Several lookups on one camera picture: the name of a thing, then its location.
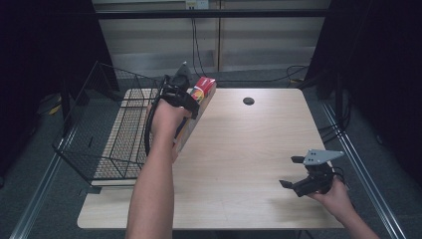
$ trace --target forearm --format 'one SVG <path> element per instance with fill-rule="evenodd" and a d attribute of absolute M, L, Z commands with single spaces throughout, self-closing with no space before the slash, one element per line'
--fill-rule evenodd
<path fill-rule="evenodd" d="M 173 137 L 166 132 L 154 137 L 151 152 L 133 189 L 126 238 L 171 238 Z"/>
<path fill-rule="evenodd" d="M 344 226 L 348 231 L 350 238 L 352 239 L 375 239 L 379 238 L 370 227 L 362 220 L 362 218 L 356 212 L 347 213 L 342 218 L 337 220 Z"/>

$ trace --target metal wire basket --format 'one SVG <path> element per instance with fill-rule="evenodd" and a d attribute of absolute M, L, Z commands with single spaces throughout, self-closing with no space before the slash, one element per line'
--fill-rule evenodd
<path fill-rule="evenodd" d="M 90 185 L 136 179 L 146 160 L 146 108 L 160 85 L 96 63 L 53 142 L 55 152 Z"/>

